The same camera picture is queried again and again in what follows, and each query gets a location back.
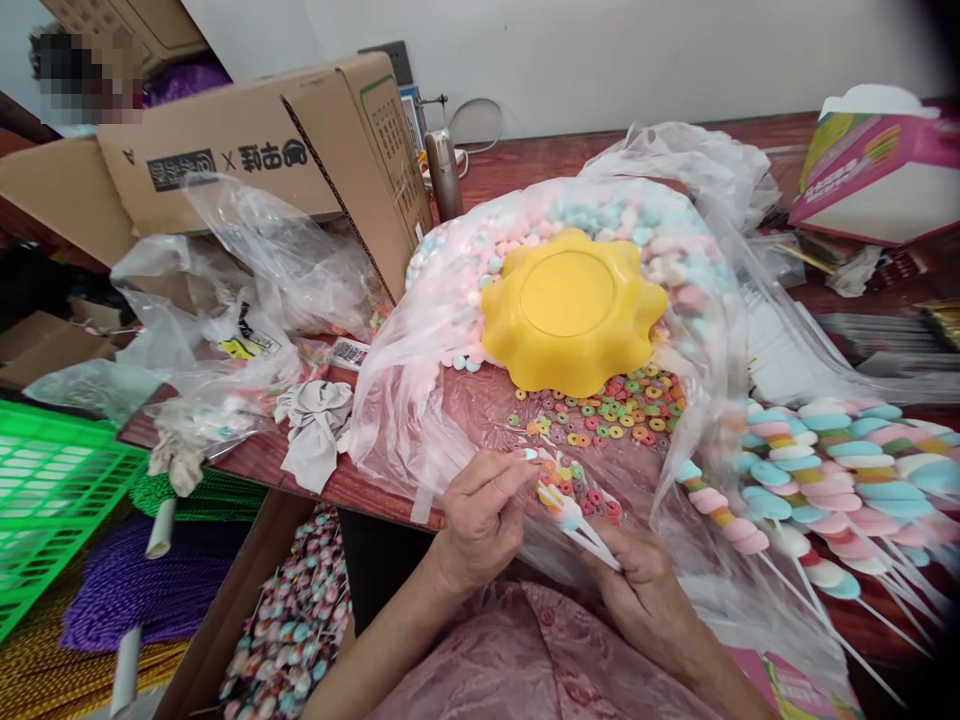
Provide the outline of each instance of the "green plastic crate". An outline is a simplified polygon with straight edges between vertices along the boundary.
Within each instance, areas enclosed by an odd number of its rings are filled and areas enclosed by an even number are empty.
[[[0,642],[143,472],[107,423],[0,400]]]

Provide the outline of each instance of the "yellow rope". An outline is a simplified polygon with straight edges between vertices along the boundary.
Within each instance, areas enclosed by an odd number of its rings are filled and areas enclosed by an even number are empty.
[[[110,520],[105,525],[112,525]],[[101,527],[87,547],[102,537]],[[110,701],[114,653],[84,653],[57,646],[63,614],[80,588],[83,554],[61,573],[0,645],[0,708],[10,720],[74,720]],[[173,676],[189,640],[146,645],[140,651],[138,690]]]

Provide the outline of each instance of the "person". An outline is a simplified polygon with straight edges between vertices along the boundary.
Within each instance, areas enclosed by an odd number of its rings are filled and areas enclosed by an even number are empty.
[[[552,589],[497,579],[523,544],[536,462],[481,450],[454,478],[445,527],[304,720],[779,717],[697,617],[649,531],[591,519],[623,568],[583,554],[615,629]],[[349,539],[344,528],[356,613]]]

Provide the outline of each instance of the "hand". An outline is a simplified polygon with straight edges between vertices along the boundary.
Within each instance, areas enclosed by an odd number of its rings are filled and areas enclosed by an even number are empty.
[[[444,586],[469,595],[497,575],[523,545],[527,491],[540,470],[523,452],[481,450],[443,495],[446,527],[430,546]]]
[[[616,528],[600,518],[589,523],[623,567],[621,574],[581,553],[620,634],[684,684],[697,683],[704,663],[723,648],[697,617],[657,536]]]

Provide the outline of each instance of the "red wooden table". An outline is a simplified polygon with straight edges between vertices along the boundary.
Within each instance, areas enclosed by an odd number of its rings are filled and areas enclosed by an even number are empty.
[[[765,150],[772,161],[773,175],[784,192],[782,204],[789,207],[815,124],[816,114],[810,113],[711,123],[708,127],[723,130],[737,140]],[[471,158],[469,173],[461,181],[464,208],[469,210],[479,203],[549,178],[574,176],[584,162],[623,136],[623,132],[611,132],[501,142],[492,150]],[[797,288],[795,296],[814,313],[877,312],[878,308],[880,311],[884,308],[895,311],[904,303],[929,299],[929,292],[924,282],[918,283],[914,289],[898,291],[883,299],[871,296],[843,300],[822,285],[808,284]],[[331,368],[327,379],[353,385],[356,373]],[[170,388],[161,389],[151,402],[173,394]],[[157,442],[157,433],[152,419],[141,411],[121,430],[118,439],[138,447],[152,448]],[[311,495],[296,484],[292,475],[280,468],[286,451],[284,435],[263,433],[248,438],[214,467],[264,485]],[[337,470],[321,497],[340,507],[400,523],[409,522],[412,507],[409,500],[390,495],[364,480],[346,455],[340,456]],[[441,514],[431,511],[429,527],[435,530],[440,523]],[[876,581],[862,575],[858,579],[867,602],[887,617],[900,617],[897,606]],[[907,643],[856,604],[826,598],[826,605],[843,636],[864,655],[894,664],[915,656],[915,651]],[[899,624],[912,630],[906,619]]]

